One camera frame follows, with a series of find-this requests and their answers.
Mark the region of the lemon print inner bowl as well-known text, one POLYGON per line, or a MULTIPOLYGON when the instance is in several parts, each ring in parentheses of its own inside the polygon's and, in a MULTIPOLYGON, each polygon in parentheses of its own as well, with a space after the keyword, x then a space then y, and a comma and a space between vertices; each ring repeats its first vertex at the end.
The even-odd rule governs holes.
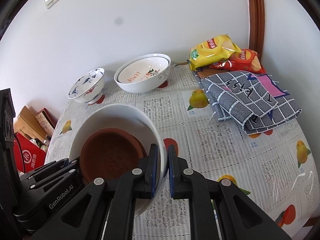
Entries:
POLYGON ((126 66, 118 75, 120 83, 135 83, 147 80, 163 72, 169 65, 164 57, 148 57, 126 66))

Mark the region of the large white patterned bowl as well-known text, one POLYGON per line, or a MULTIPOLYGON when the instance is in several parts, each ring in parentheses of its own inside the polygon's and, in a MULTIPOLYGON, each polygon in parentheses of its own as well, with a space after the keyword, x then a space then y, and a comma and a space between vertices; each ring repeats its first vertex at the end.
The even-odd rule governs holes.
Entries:
POLYGON ((123 64, 115 73, 114 81, 129 93, 146 93, 167 81, 171 58, 165 54, 147 54, 123 64))

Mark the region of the white ceramic bowl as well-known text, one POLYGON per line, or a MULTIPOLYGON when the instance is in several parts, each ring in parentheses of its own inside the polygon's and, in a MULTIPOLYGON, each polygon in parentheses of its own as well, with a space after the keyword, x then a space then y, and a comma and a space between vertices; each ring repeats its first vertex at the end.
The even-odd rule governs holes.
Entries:
POLYGON ((119 178, 148 156, 151 145, 158 147, 155 196, 139 199, 136 214, 146 211, 163 189, 167 173, 167 150, 151 119, 140 109, 126 104, 111 104, 89 116, 76 132, 69 158, 80 159, 86 183, 101 177, 119 178))

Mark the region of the yellow chips bag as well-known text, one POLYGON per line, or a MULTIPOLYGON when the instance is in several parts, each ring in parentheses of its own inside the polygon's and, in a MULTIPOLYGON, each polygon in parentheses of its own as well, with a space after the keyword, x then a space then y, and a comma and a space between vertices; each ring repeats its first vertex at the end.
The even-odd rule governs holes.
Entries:
POLYGON ((189 67, 191 71, 216 62, 229 59, 241 49, 228 35, 219 35, 194 46, 189 53, 189 67))

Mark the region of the red box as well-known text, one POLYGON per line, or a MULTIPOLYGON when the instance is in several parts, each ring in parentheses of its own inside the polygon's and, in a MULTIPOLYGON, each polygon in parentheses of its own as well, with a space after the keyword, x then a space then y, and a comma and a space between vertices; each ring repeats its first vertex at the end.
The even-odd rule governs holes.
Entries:
POLYGON ((20 172, 27 173, 44 165, 46 153, 20 133, 15 134, 14 157, 20 172))

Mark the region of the blue crane pattern bowl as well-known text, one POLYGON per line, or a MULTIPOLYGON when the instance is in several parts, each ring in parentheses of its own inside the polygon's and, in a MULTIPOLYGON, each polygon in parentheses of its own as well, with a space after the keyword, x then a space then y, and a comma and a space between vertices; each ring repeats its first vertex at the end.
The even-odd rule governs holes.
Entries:
POLYGON ((95 68, 77 79, 68 92, 68 99, 78 103, 94 104, 103 95, 104 68, 95 68))

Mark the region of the brown clay bowl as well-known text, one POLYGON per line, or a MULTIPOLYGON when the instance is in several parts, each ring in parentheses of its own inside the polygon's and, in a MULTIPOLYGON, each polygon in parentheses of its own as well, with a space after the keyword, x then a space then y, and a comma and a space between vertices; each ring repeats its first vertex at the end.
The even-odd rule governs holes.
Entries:
POLYGON ((130 133, 105 128, 85 141, 80 153, 80 168, 87 183, 99 177, 113 180, 136 168, 139 160, 130 133))
POLYGON ((133 145, 134 145, 135 150, 137 152, 137 157, 139 159, 146 157, 147 153, 146 153, 146 150, 145 150, 143 144, 135 136, 131 135, 131 137, 132 137, 133 145))

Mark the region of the brown framed booklet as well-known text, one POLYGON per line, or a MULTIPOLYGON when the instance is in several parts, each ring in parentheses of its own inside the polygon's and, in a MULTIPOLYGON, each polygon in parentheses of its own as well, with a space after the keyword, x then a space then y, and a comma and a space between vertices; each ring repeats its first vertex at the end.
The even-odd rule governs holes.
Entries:
POLYGON ((49 137, 52 137, 56 128, 57 120, 52 117, 49 111, 46 108, 43 108, 35 115, 35 119, 46 132, 46 134, 49 137))

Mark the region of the grey checked cloth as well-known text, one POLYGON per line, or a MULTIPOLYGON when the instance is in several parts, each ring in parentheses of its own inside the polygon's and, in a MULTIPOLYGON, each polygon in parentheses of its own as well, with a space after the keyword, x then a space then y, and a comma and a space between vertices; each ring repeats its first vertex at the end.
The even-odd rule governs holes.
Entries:
POLYGON ((204 91, 215 118, 232 119, 247 134, 270 131, 297 118, 302 109, 271 74, 244 70, 200 77, 193 72, 204 91))

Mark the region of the red chips bag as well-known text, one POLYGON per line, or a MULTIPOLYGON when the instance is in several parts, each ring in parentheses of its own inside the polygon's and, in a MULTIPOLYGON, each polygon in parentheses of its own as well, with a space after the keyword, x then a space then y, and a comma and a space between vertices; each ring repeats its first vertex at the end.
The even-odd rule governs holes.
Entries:
POLYGON ((266 70, 258 59, 258 53, 250 49, 242 49, 240 53, 235 52, 227 60, 213 63, 209 67, 227 71, 244 70, 255 74, 266 74, 266 70))

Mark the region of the fruit print tablecloth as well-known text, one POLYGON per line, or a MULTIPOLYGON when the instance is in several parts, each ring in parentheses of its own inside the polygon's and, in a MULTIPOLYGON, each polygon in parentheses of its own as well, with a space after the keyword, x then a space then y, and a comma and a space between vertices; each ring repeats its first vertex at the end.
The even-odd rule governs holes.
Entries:
MULTIPOLYGON (((123 91, 108 82, 101 104, 69 101, 57 123, 46 163, 69 157, 82 123, 109 104, 124 103, 142 110, 164 140, 175 142, 178 155, 206 178, 229 175, 282 229, 293 237, 319 206, 319 181, 311 147, 297 120, 255 137, 234 121, 217 121, 210 106, 188 111, 189 98, 199 86, 187 69, 174 67, 167 87, 146 94, 123 91), (70 121, 71 131, 61 133, 70 121), (298 167, 297 147, 304 144, 308 158, 298 167)), ((170 197, 168 176, 163 190, 135 219, 133 239, 190 239, 187 200, 170 197)))

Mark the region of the brown wooden door frame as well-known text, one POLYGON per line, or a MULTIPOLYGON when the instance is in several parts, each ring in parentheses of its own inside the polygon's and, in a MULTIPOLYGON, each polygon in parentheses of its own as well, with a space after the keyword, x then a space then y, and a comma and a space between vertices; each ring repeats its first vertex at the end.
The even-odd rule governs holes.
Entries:
POLYGON ((249 45, 248 48, 258 53, 261 59, 265 37, 264 0, 248 0, 249 10, 249 45))

